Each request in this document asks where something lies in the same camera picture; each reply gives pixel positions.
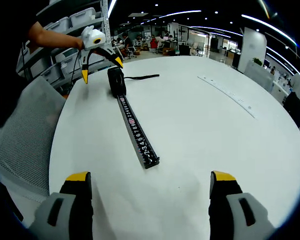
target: tape measure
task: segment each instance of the tape measure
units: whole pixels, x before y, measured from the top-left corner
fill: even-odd
[[[143,77],[130,77],[132,79],[147,79],[158,77],[159,75],[149,75]],[[113,67],[108,70],[110,89],[120,106],[122,116],[127,130],[130,133],[132,144],[135,146],[136,154],[141,157],[144,168],[148,169],[159,164],[160,158],[156,155],[145,132],[143,131],[138,119],[136,118],[126,97],[127,89],[125,85],[124,74],[119,67]]]

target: white pillar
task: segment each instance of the white pillar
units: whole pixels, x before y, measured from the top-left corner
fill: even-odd
[[[253,58],[258,58],[263,63],[266,56],[266,47],[267,39],[265,35],[245,27],[238,70],[244,73],[247,63]]]

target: mesh chair back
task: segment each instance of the mesh chair back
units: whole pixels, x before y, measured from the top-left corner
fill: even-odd
[[[50,152],[65,99],[38,77],[0,128],[0,181],[29,199],[49,195]]]

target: white storage box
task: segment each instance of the white storage box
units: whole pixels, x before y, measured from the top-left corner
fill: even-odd
[[[68,74],[72,74],[74,70],[80,68],[81,66],[80,59],[77,58],[77,55],[78,55],[77,52],[73,53],[70,56],[68,56],[66,59],[61,61],[61,68],[64,76],[67,76]]]
[[[49,68],[52,65],[51,57],[43,57],[39,61],[37,61],[31,68],[32,77],[35,78],[39,74],[41,74],[44,70]]]
[[[71,28],[71,26],[71,20],[66,16],[64,18],[61,18],[59,21],[51,24],[47,29],[57,33],[64,33],[69,28]]]
[[[24,50],[20,50],[20,53],[19,53],[19,59],[18,59],[18,62],[16,64],[16,69],[20,69],[22,68],[22,66],[24,65],[24,63],[26,63],[30,58],[30,51],[29,51],[29,48],[25,48]]]
[[[104,56],[100,56],[98,54],[92,53],[89,58],[89,65],[100,62],[104,59],[105,59]]]
[[[57,63],[61,63],[63,60],[65,60],[67,57],[69,57],[72,54],[75,54],[78,52],[77,48],[69,48],[62,53],[59,53],[58,55],[55,56],[55,61]]]
[[[63,76],[59,64],[52,65],[40,75],[50,84],[54,83]]]
[[[101,17],[101,12],[96,13],[96,10],[93,7],[89,7],[83,11],[77,12],[70,16],[72,26],[78,26],[91,20],[98,19]]]

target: hand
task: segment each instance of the hand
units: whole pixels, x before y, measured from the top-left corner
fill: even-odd
[[[82,49],[85,48],[84,42],[82,41],[81,38],[77,37],[77,47],[76,48],[79,49],[79,51],[81,51]]]

